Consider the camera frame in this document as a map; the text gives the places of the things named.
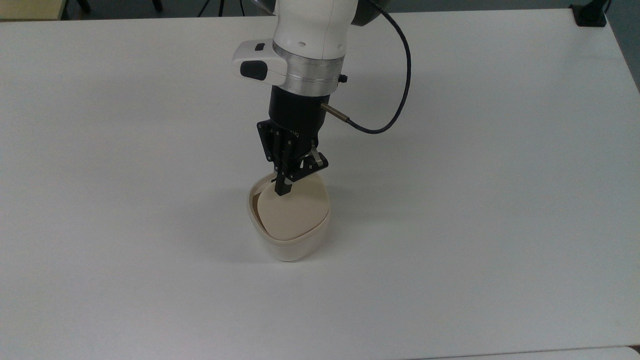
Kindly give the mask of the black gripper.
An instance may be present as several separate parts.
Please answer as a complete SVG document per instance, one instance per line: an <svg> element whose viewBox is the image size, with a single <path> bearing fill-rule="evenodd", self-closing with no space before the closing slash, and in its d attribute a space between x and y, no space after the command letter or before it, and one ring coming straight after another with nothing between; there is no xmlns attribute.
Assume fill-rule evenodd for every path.
<svg viewBox="0 0 640 360"><path fill-rule="evenodd" d="M294 159L299 164L291 170L295 183L329 166L329 160L318 152L318 134L326 111L320 105L326 96L302 96L273 86L270 92L269 118L256 124L265 157L274 163L274 191L278 196L290 193L287 183Z"/></svg>

